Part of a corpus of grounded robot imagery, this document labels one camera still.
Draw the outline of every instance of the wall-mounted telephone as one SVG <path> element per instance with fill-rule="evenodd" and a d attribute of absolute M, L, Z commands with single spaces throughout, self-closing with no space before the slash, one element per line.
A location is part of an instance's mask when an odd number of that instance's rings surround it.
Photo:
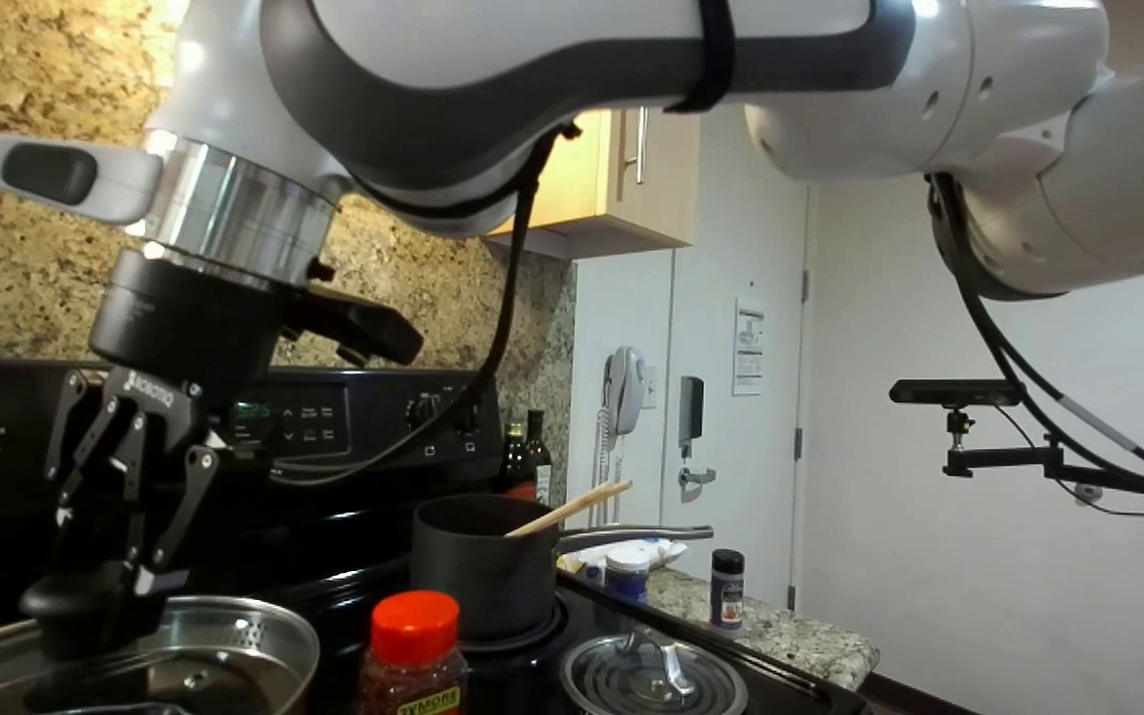
<path fill-rule="evenodd" d="M 647 371 L 642 371 L 639 350 L 621 348 L 617 353 L 609 353 L 605 363 L 609 436 L 627 436 L 639 426 L 642 395 L 647 395 Z"/>
<path fill-rule="evenodd" d="M 679 449 L 692 456 L 692 440 L 702 436 L 702 383 L 679 383 Z"/>

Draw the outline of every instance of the spice jar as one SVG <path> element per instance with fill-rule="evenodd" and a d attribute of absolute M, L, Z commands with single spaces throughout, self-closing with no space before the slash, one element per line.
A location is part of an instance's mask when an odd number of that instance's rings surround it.
<path fill-rule="evenodd" d="M 373 610 L 359 715 L 462 715 L 462 610 L 447 591 L 396 591 Z"/>
<path fill-rule="evenodd" d="M 709 562 L 709 623 L 733 632 L 743 623 L 743 551 L 715 547 Z"/>

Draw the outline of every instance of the cabinet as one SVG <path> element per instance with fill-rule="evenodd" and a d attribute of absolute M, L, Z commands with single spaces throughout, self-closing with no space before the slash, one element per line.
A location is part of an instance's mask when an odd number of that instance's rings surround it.
<path fill-rule="evenodd" d="M 527 252 L 592 257 L 695 244 L 699 116 L 584 113 L 576 126 L 580 140 L 559 140 L 540 175 Z"/>

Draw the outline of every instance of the stove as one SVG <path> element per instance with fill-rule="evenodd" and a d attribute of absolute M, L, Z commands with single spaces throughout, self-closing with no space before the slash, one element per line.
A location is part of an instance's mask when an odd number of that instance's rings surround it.
<path fill-rule="evenodd" d="M 70 371 L 55 363 L 0 363 L 0 623 L 21 620 L 21 591 L 38 575 L 46 551 L 43 455 L 50 410 Z M 462 389 L 468 375 L 353 375 L 276 371 L 241 395 L 239 431 L 258 432 L 283 456 L 364 456 L 416 431 L 433 403 Z M 258 595 L 302 612 L 322 637 L 322 669 L 304 690 L 304 715 L 353 715 L 359 669 L 369 641 L 369 610 L 409 587 L 404 551 L 413 506 L 439 493 L 487 489 L 500 471 L 500 416 L 494 397 L 468 426 L 443 431 L 423 449 L 373 475 L 364 484 L 283 506 L 214 509 L 224 540 L 193 551 L 189 591 Z M 559 610 L 523 644 L 466 644 L 474 715 L 570 715 L 559 661 L 584 641 L 653 627 L 727 661 L 751 690 L 751 715 L 855 715 L 858 696 L 817 683 L 788 665 L 719 641 L 707 627 L 617 600 L 611 591 L 559 575 Z"/>

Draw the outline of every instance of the white door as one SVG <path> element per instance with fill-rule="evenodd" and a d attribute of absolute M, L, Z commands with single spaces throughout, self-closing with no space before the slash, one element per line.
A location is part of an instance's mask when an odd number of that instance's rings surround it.
<path fill-rule="evenodd" d="M 709 547 L 748 555 L 748 591 L 788 606 L 794 574 L 794 431 L 803 375 L 806 191 L 748 140 L 739 107 L 707 116 L 699 244 L 676 252 L 664 522 L 715 525 L 679 567 L 707 575 Z M 679 449 L 679 383 L 702 383 L 702 436 Z M 684 497 L 679 475 L 715 483 Z"/>

